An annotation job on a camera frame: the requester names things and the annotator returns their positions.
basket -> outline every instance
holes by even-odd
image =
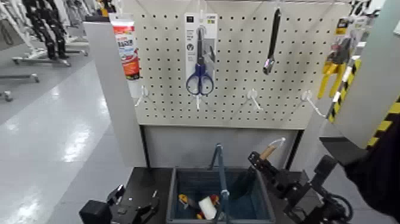
[[[219,167],[213,168],[218,155]],[[225,168],[222,160],[222,146],[217,145],[210,167],[204,169],[174,168],[168,196],[167,223],[240,223],[240,224],[274,224],[275,218],[268,199],[265,185],[260,173],[249,191],[238,200],[229,200],[227,186],[232,186],[241,172],[246,169]],[[185,194],[199,201],[207,196],[220,196],[221,205],[214,220],[196,219],[196,211],[184,208],[178,195]],[[220,212],[225,213],[223,220],[218,220]]]

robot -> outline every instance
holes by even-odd
[[[56,60],[57,56],[55,54],[55,42],[48,32],[45,22],[54,32],[57,42],[58,58],[68,58],[65,54],[64,34],[66,34],[66,32],[62,22],[60,22],[60,15],[54,0],[22,0],[22,3],[26,8],[26,16],[31,21],[37,38],[41,42],[43,42],[42,37],[44,38],[48,58]]]

blue scissors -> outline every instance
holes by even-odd
[[[195,67],[195,72],[189,76],[186,81],[186,89],[193,95],[208,95],[214,89],[214,82],[212,77],[207,73],[207,68],[204,63],[203,49],[202,49],[202,34],[201,29],[198,29],[198,39],[197,39],[197,63]],[[190,83],[197,83],[196,88],[190,89]]]

white pegboard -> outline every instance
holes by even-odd
[[[341,2],[280,2],[282,19],[276,64],[266,76],[266,59],[275,2],[207,1],[217,13],[218,43],[215,89],[202,98],[200,110],[185,88],[184,13],[197,1],[125,2],[135,17],[141,81],[149,90],[137,108],[143,125],[222,126],[304,129],[313,109],[299,99],[317,92],[321,69],[334,38],[338,18],[349,7]],[[246,99],[254,88],[264,111]]]

yellow and black hazard stripe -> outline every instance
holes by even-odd
[[[361,60],[356,59],[353,66],[348,66],[346,68],[345,74],[343,75],[342,84],[337,90],[335,96],[333,97],[333,103],[328,113],[329,122],[333,123],[335,116],[340,110],[340,106],[346,98],[346,94],[353,83],[354,77],[361,66]]]
[[[374,136],[368,141],[367,150],[370,150],[372,147],[375,146],[375,144],[377,144],[379,138],[381,138],[385,134],[385,132],[392,125],[393,121],[399,115],[400,115],[400,97],[398,97],[396,102],[390,107],[385,119],[379,124]]]

